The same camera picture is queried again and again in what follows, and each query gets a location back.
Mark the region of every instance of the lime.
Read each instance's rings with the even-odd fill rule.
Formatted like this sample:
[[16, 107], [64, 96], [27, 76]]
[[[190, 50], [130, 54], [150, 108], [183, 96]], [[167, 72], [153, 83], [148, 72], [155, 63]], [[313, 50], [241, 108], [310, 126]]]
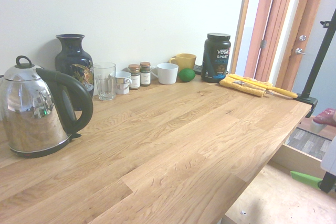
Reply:
[[181, 79], [181, 81], [183, 81], [183, 82], [189, 82], [192, 79], [194, 79], [195, 76], [196, 76], [195, 71], [193, 69], [190, 69], [190, 68], [182, 69], [180, 71], [180, 73], [178, 73], [178, 75], [179, 75], [179, 78]]

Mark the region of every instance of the drinking glass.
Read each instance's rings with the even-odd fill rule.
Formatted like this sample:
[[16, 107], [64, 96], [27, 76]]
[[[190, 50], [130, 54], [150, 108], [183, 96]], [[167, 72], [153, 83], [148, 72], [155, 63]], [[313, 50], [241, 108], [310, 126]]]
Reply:
[[100, 100], [112, 100], [116, 97], [116, 64], [111, 62], [102, 62], [93, 64], [96, 87]]

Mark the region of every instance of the electric kettle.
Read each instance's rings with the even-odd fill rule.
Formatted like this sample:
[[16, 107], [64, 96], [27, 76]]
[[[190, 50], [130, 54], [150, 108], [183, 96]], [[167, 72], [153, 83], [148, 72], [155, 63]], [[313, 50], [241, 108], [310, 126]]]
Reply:
[[[69, 99], [82, 107], [77, 120]], [[32, 64], [18, 56], [0, 85], [0, 115], [11, 150], [23, 157], [41, 157], [66, 146], [91, 120], [89, 92], [75, 78]]]

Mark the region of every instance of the black pole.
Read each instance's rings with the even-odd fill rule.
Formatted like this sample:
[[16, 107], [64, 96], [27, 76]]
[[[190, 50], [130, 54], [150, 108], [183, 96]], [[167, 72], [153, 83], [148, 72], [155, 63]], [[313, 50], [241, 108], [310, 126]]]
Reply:
[[302, 94], [300, 95], [300, 98], [302, 99], [308, 99], [310, 96], [310, 91], [314, 85], [314, 82], [316, 80], [316, 77], [320, 71], [321, 65], [323, 63], [324, 57], [326, 56], [326, 53], [328, 51], [328, 48], [330, 46], [330, 43], [332, 41], [332, 38], [336, 31], [336, 10], [334, 14], [332, 15], [330, 22], [324, 22], [323, 27], [327, 28], [327, 32], [325, 33], [324, 39], [322, 41], [321, 47], [319, 49], [319, 52], [317, 53], [314, 65], [310, 71], [308, 80], [306, 82], [306, 85], [303, 89]]

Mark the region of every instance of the spice jar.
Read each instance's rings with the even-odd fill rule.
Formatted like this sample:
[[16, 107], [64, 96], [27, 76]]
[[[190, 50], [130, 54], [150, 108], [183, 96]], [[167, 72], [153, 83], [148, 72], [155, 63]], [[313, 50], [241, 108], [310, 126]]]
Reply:
[[128, 65], [129, 73], [131, 73], [132, 84], [130, 89], [135, 90], [140, 88], [140, 66], [138, 64]]
[[140, 85], [147, 87], [151, 84], [151, 64], [149, 62], [140, 63]]

